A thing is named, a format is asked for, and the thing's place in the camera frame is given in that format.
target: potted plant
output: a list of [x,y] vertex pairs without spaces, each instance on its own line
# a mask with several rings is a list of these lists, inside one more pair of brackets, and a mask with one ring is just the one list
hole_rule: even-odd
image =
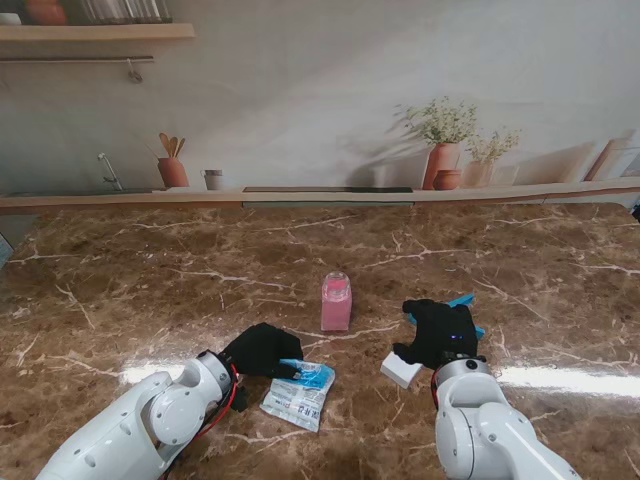
[[485,140],[478,135],[469,138],[469,152],[471,162],[462,175],[462,186],[467,188],[486,187],[493,174],[493,166],[496,161],[509,150],[520,143],[520,130],[502,133],[493,132],[490,139]]
[[439,182],[442,189],[458,186],[460,171],[456,169],[460,158],[460,142],[469,138],[476,127],[476,106],[464,102],[452,105],[449,97],[433,100],[424,108],[407,110],[407,127],[430,145],[427,170],[422,183],[423,190],[433,190],[434,180],[440,170],[449,170],[447,182]]

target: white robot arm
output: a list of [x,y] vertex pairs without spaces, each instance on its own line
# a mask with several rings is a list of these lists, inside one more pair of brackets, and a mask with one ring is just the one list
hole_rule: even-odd
[[451,480],[580,480],[509,405],[484,357],[440,367],[432,380],[436,445]]
[[208,351],[176,381],[154,373],[73,434],[36,480],[156,480],[203,427],[207,408],[232,400],[236,381]]

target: pink container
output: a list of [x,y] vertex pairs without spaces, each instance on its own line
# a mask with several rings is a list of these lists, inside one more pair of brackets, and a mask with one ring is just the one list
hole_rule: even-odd
[[351,282],[342,272],[331,272],[322,284],[322,331],[349,330]]

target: white box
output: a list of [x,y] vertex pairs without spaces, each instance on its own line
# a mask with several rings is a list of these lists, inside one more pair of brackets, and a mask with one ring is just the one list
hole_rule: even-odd
[[391,352],[382,362],[380,371],[402,388],[409,388],[413,377],[422,369],[421,363],[409,365],[395,353]]

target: wall shelf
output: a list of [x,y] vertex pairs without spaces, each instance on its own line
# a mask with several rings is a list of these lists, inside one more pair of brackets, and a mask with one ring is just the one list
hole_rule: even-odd
[[190,23],[87,27],[0,26],[0,43],[179,40],[195,38],[195,36],[195,30]]

